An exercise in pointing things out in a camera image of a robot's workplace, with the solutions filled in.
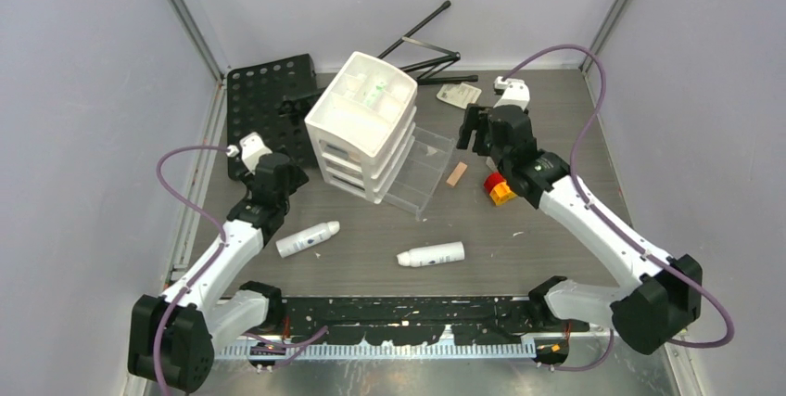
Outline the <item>beige concealer stick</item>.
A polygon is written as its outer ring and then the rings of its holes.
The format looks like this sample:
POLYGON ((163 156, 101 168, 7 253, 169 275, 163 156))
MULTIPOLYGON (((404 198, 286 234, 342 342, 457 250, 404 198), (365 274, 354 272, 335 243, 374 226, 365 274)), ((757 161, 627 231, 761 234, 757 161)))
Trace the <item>beige concealer stick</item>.
POLYGON ((465 162, 462 161, 458 162, 454 167, 453 171, 448 176, 446 180, 446 184, 449 187, 455 187, 460 182, 460 180, 466 173, 467 169, 468 169, 468 165, 465 162))

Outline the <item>small white bottle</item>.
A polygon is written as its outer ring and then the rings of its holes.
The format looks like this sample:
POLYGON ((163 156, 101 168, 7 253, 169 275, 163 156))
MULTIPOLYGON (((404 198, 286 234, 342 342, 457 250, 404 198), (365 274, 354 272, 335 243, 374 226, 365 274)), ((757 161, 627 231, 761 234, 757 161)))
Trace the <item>small white bottle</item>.
POLYGON ((399 266, 425 267, 450 262, 461 262, 465 259, 462 242, 450 242, 428 247, 414 248, 396 255, 399 266))

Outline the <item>white plastic drawer organizer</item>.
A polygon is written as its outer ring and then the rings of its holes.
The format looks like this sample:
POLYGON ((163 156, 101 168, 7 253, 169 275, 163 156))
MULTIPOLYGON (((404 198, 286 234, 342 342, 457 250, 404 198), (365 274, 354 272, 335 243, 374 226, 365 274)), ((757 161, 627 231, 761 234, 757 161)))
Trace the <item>white plastic drawer organizer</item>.
POLYGON ((417 126, 416 81, 354 52, 304 122, 324 181, 422 219, 452 157, 452 139, 417 126))

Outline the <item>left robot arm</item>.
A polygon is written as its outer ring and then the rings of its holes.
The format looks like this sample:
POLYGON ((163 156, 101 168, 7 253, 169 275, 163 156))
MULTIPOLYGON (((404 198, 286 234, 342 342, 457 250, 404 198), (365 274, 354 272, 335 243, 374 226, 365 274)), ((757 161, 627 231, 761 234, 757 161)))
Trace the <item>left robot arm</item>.
POLYGON ((285 153, 261 155, 246 180, 246 195, 218 224, 219 234, 197 262, 158 296, 132 308, 127 368, 155 381, 164 394, 191 393, 207 380, 215 354, 250 328, 276 333, 285 320, 280 291, 246 284, 227 302, 223 293, 283 225, 289 198, 308 182, 285 153))

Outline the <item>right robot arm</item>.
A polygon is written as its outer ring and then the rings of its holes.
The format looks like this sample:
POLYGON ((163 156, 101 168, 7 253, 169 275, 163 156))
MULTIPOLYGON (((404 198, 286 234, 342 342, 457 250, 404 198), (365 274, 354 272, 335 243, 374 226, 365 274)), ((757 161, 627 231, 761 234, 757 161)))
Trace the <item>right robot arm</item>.
POLYGON ((489 156, 513 193, 567 229, 614 278, 613 287, 555 275, 529 291, 529 319, 541 331, 576 320, 613 329, 634 351, 651 354, 701 314, 703 269, 646 242, 571 175, 569 164, 540 149, 526 110, 469 106, 459 149, 489 156))

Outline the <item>yellow red toy block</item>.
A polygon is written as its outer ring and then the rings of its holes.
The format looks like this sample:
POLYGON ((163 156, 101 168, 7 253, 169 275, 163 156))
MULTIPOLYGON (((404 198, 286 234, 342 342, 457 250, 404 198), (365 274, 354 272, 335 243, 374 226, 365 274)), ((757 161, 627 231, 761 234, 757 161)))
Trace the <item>yellow red toy block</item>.
POLYGON ((490 174, 484 181, 483 187, 495 206, 501 206, 517 197, 499 172, 490 174))

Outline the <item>white sachet packet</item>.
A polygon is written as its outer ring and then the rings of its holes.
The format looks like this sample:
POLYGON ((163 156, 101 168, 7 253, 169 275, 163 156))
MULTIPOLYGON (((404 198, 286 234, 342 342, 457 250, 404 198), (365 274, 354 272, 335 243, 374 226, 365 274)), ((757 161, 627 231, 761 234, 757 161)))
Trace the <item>white sachet packet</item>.
POLYGON ((475 104, 482 90, 469 83, 443 84, 437 92, 437 100, 459 109, 475 104))

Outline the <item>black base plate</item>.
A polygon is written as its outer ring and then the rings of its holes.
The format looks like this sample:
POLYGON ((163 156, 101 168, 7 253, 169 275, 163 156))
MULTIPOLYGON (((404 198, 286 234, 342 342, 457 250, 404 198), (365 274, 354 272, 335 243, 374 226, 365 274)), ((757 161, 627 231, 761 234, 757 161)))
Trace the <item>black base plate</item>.
POLYGON ((250 332, 304 341, 322 328, 317 342, 380 346, 435 344, 451 334, 460 346, 515 344, 530 333, 587 332, 585 322, 546 320, 535 305, 515 297, 289 297, 271 322, 250 332))

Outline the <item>large white spray bottle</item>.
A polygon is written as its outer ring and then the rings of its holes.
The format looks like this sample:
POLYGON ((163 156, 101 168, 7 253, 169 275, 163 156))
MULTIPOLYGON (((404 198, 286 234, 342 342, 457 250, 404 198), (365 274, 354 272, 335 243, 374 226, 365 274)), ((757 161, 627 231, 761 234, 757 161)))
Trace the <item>large white spray bottle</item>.
POLYGON ((321 244, 340 231, 339 221, 316 224, 293 235, 276 241, 276 248, 281 258, 290 257, 302 250, 321 244))

